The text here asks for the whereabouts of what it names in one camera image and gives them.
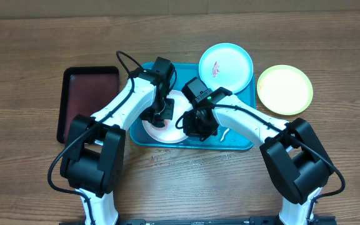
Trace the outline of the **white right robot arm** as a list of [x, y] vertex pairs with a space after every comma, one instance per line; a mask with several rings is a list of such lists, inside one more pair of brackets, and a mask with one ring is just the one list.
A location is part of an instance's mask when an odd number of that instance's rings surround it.
[[182, 116], [182, 129], [188, 136], [206, 139], [224, 126], [261, 151], [271, 181], [283, 197], [282, 206], [275, 216], [251, 216], [248, 224], [336, 223], [333, 216], [313, 213], [336, 168], [307, 121], [287, 122], [265, 115], [230, 92], [205, 91], [186, 98], [193, 106]]

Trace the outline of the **yellow-green plate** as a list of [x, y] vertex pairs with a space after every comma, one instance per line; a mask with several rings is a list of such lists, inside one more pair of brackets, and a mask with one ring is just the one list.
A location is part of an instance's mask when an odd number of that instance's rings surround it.
[[303, 112], [311, 104], [313, 85], [300, 69], [275, 65], [259, 76], [257, 95], [270, 111], [292, 116]]

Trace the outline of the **pink plate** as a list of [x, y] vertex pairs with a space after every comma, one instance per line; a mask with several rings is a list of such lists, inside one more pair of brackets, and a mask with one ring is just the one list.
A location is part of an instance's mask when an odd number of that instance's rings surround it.
[[155, 127], [147, 121], [143, 121], [142, 125], [146, 132], [156, 141], [166, 144], [179, 143], [188, 137], [184, 134], [182, 129], [175, 127], [176, 121], [186, 111], [193, 108], [192, 104], [188, 101], [185, 95], [178, 90], [172, 90], [168, 96], [168, 99], [174, 100], [174, 111], [172, 120], [165, 119], [164, 127]]

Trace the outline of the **light blue plate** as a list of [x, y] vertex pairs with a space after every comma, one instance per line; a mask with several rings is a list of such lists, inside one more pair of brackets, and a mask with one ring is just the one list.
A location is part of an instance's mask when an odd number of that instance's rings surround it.
[[253, 78], [253, 61], [236, 44], [216, 44], [202, 54], [199, 77], [213, 91], [223, 87], [236, 94], [245, 89]]

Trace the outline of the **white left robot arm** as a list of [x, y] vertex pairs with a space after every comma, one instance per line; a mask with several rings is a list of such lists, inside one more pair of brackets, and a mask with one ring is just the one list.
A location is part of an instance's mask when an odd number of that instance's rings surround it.
[[161, 115], [157, 103], [176, 79], [135, 77], [107, 106], [94, 116], [78, 114], [71, 122], [65, 148], [54, 160], [67, 179], [68, 194], [81, 198], [86, 214], [83, 224], [119, 224], [113, 192], [123, 169], [126, 131], [146, 110]]

